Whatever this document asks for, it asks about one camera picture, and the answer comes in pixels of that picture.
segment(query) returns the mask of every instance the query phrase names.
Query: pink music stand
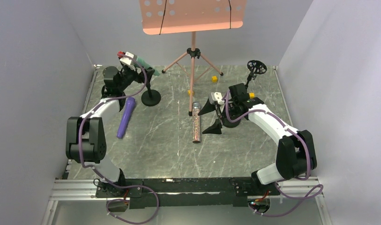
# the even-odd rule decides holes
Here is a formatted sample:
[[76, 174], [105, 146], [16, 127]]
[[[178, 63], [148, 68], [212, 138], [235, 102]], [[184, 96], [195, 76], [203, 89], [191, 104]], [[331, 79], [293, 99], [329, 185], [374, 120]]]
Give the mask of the pink music stand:
[[214, 68], [224, 75], [204, 54], [196, 48], [196, 31], [239, 28], [243, 25], [247, 0], [139, 0], [142, 26], [146, 34], [170, 34], [192, 32], [191, 48], [162, 70], [165, 73], [187, 54], [191, 57], [189, 115], [192, 115], [195, 57], [202, 57], [210, 67], [199, 75], [197, 81], [208, 70]]

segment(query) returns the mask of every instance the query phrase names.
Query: gray marble surface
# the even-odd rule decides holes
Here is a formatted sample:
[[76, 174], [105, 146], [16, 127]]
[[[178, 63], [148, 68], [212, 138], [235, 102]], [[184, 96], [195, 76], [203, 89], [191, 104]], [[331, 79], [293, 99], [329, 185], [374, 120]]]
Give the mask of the gray marble surface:
[[[195, 77], [206, 68], [197, 66]], [[157, 66], [156, 69], [161, 71], [163, 67]], [[87, 110], [100, 100], [100, 90], [104, 84], [102, 70], [97, 74]], [[224, 93], [228, 86], [245, 82], [249, 73], [246, 66], [221, 66], [221, 70], [224, 76], [210, 70], [195, 83], [194, 100], [204, 105], [209, 92]], [[218, 82], [211, 82], [213, 75], [218, 76]], [[261, 128], [247, 120], [242, 120], [236, 128], [223, 128], [222, 135], [202, 135], [201, 143], [192, 143], [192, 122], [188, 116], [189, 82], [178, 66], [154, 77], [152, 89], [160, 92], [161, 102], [148, 107], [142, 104], [141, 94], [135, 96], [137, 106], [122, 140], [116, 138], [116, 133], [123, 111], [110, 121], [104, 121], [107, 155], [123, 169], [127, 178], [250, 176], [251, 172], [274, 162], [275, 143]], [[129, 95], [140, 87], [140, 84], [133, 83], [125, 92]], [[290, 123], [271, 67], [251, 82], [249, 92], [254, 92], [273, 113]], [[213, 112], [201, 116], [202, 130], [215, 119]], [[69, 179], [95, 177], [91, 169], [83, 169], [73, 162]]]

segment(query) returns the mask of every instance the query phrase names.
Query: glass tube with glitter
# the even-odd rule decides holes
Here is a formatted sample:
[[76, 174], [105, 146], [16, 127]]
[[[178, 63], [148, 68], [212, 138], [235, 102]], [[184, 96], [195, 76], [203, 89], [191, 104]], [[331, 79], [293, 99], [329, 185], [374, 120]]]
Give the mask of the glass tube with glitter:
[[192, 142], [200, 143], [200, 116], [198, 116], [200, 112], [201, 105], [197, 102], [192, 104]]

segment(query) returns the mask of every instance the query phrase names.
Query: purple object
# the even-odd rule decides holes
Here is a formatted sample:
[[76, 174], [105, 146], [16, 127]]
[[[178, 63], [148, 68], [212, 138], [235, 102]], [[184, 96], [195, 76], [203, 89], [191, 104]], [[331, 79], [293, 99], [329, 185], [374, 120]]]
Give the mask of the purple object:
[[135, 98], [129, 97], [127, 98], [124, 113], [122, 120], [119, 125], [119, 129], [117, 130], [117, 135], [116, 137], [122, 139], [124, 137], [124, 134], [126, 133], [128, 122], [130, 120], [132, 111], [134, 110], [135, 107]]
[[[147, 77], [147, 75], [146, 75], [146, 71], [145, 71], [145, 69], [141, 66], [141, 64], [139, 64], [139, 62], [137, 62], [135, 59], [133, 59], [133, 58], [130, 57], [130, 56], [123, 55], [123, 54], [118, 54], [118, 55], [120, 55], [120, 56], [122, 56], [122, 57], [125, 57], [125, 58], [128, 58], [128, 59], [130, 59], [132, 62], [134, 62], [135, 64], [137, 64], [137, 65], [139, 66], [139, 68], [141, 68], [141, 71], [142, 71], [142, 73], [144, 74], [144, 78], [145, 78], [145, 80], [148, 79], [148, 77]], [[142, 88], [141, 88], [139, 91], [137, 91], [135, 94], [132, 94], [132, 95], [129, 95], [129, 96], [113, 97], [113, 98], [108, 99], [107, 102], [109, 102], [109, 101], [114, 101], [114, 100], [118, 100], [118, 99], [129, 98], [129, 97], [132, 97], [132, 96], [134, 96], [134, 95], [137, 95], [137, 94], [139, 94], [139, 93], [146, 87], [146, 84], [147, 84], [147, 82], [145, 82], [144, 85], [142, 85]], [[95, 110], [99, 109], [103, 104], [105, 104], [105, 102], [100, 102], [99, 104], [97, 104], [97, 105], [94, 107], [94, 109], [95, 109]], [[145, 221], [143, 221], [143, 222], [137, 222], [137, 223], [135, 223], [135, 222], [131, 222], [131, 221], [125, 220], [125, 219], [123, 219], [123, 218], [121, 218], [121, 217], [119, 217], [119, 216], [116, 216], [116, 215], [114, 215], [113, 213], [111, 213], [111, 212], [108, 211], [108, 212], [110, 213], [111, 216], [113, 216], [113, 217], [115, 217], [115, 218], [117, 218], [117, 219], [119, 219], [119, 220], [121, 220], [121, 221], [123, 221], [123, 222], [126, 222], [126, 223], [128, 223], [128, 224], [146, 224], [147, 222], [149, 222], [149, 221], [151, 221], [153, 218], [155, 218], [156, 215], [157, 215], [157, 212], [159, 211], [159, 197], [157, 196], [157, 194], [156, 194], [155, 191], [153, 191], [153, 190], [152, 190], [151, 188], [149, 188], [149, 187], [145, 187], [145, 186], [142, 186], [142, 185], [118, 186], [118, 185], [116, 185], [115, 183], [113, 183], [113, 181], [111, 181], [111, 180], [105, 178], [105, 177], [104, 177], [104, 176], [97, 170], [97, 168], [95, 168], [93, 165], [86, 165], [86, 164], [84, 163], [84, 155], [83, 155], [83, 139], [82, 139], [82, 136], [83, 136], [83, 128], [84, 128], [84, 123], [85, 123], [85, 121], [86, 121], [91, 115], [92, 115], [91, 113], [88, 113], [88, 114], [83, 118], [83, 120], [81, 121], [81, 123], [80, 123], [80, 127], [79, 127], [79, 135], [78, 135], [78, 137], [77, 137], [77, 138], [78, 138], [78, 146], [79, 146], [79, 149], [78, 149], [78, 150], [79, 150], [79, 156], [80, 156], [80, 163], [81, 163], [81, 166], [82, 166], [83, 168], [89, 168], [89, 167], [92, 167], [92, 168], [93, 168], [92, 170], [93, 170], [99, 177], [105, 179], [105, 181], [106, 181], [107, 183], [109, 183], [110, 185], [112, 185], [113, 187], [116, 187], [116, 188], [122, 188], [122, 189], [128, 189], [128, 188], [145, 188], [145, 189], [150, 190], [150, 191], [153, 193], [153, 195], [156, 197], [157, 207], [156, 207], [156, 209], [155, 209], [153, 215], [152, 215], [149, 219], [147, 219], [147, 220], [145, 220]]]

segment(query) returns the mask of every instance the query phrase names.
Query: white wall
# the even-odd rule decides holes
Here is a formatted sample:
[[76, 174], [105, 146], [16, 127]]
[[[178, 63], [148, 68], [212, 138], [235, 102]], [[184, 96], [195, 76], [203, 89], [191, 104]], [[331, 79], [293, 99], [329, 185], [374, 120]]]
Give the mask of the white wall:
[[333, 223], [381, 224], [381, 0], [314, 0], [279, 76]]
[[41, 223], [92, 72], [57, 1], [0, 1], [0, 225]]
[[[138, 0], [61, 2], [94, 64], [116, 65], [116, 53], [130, 51], [151, 65], [167, 65], [191, 45], [190, 33], [145, 34]], [[243, 27], [198, 32], [197, 47], [217, 65], [245, 65], [251, 59], [278, 65], [311, 2], [249, 0]]]

